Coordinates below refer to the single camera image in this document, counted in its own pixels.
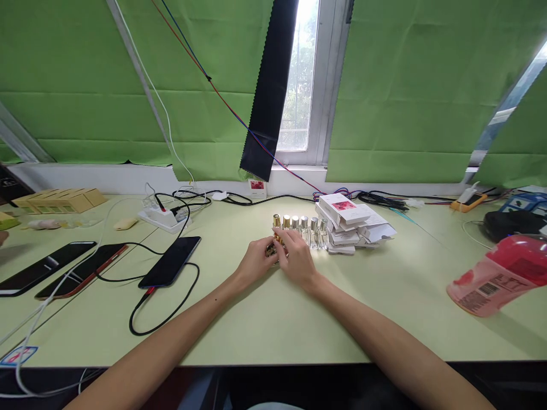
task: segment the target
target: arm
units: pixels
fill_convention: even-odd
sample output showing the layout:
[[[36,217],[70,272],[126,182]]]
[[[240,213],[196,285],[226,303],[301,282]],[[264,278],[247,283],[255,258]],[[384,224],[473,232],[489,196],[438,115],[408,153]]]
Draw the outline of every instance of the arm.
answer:
[[[287,276],[321,302],[351,333],[364,352],[412,401],[424,409],[489,409],[494,407],[464,377],[403,328],[352,298],[315,270],[309,248],[293,231],[281,236],[289,258],[279,264]]]
[[[237,270],[218,288],[139,343],[66,408],[141,408],[213,319],[277,262],[277,255],[265,255],[272,240],[251,242]]]

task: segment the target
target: white wall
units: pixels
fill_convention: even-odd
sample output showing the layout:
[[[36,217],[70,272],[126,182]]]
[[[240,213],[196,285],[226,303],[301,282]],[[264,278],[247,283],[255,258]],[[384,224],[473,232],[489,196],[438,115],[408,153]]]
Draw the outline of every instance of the white wall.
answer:
[[[325,182],[326,168],[322,166],[292,166],[293,172],[315,185],[323,192],[331,193],[344,186],[352,190],[380,190],[402,195],[459,195],[467,185],[460,184],[364,184]],[[149,182],[158,192],[171,193],[187,183],[177,181],[171,167],[144,165],[72,165],[23,163],[9,166],[11,172],[35,191],[48,188],[98,188],[105,194],[144,194],[144,185]],[[468,181],[472,173],[466,174]],[[203,181],[198,189],[219,189],[236,194],[249,194],[247,182]],[[274,166],[268,195],[312,195],[314,189]]]

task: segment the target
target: gold bottle cap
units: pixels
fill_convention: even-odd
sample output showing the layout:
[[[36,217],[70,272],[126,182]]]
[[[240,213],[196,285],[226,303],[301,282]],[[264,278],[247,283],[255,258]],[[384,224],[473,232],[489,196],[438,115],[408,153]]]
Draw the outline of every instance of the gold bottle cap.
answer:
[[[312,218],[312,224],[310,226],[312,231],[317,231],[317,222],[319,222],[317,218]]]

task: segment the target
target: power strip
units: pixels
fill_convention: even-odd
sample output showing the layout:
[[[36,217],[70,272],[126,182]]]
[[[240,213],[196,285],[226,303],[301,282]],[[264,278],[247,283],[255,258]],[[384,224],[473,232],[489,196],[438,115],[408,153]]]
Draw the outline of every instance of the power strip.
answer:
[[[177,222],[171,211],[163,212],[159,208],[146,208],[138,213],[138,217],[169,233],[179,233],[186,222],[186,217]],[[192,225],[192,218],[188,217],[185,229],[190,225]]]

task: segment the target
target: window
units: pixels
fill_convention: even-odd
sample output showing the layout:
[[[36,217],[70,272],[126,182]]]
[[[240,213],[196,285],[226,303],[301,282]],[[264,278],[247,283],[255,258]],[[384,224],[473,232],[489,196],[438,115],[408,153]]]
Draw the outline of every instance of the window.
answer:
[[[300,0],[278,151],[308,149],[319,0]]]
[[[326,164],[349,32],[346,3],[299,1],[276,149],[276,157],[286,165]]]
[[[536,78],[545,66],[545,63],[547,63],[547,42],[532,60],[522,77],[520,77],[515,84],[515,87],[513,87],[511,92],[498,107],[498,111],[490,120],[490,123],[488,123],[487,127],[484,129],[475,150],[471,154],[470,166],[477,167],[483,161],[492,142],[496,139],[498,132],[503,128],[505,122],[509,119],[511,113],[518,106],[520,100],[524,97],[532,83],[536,81]]]

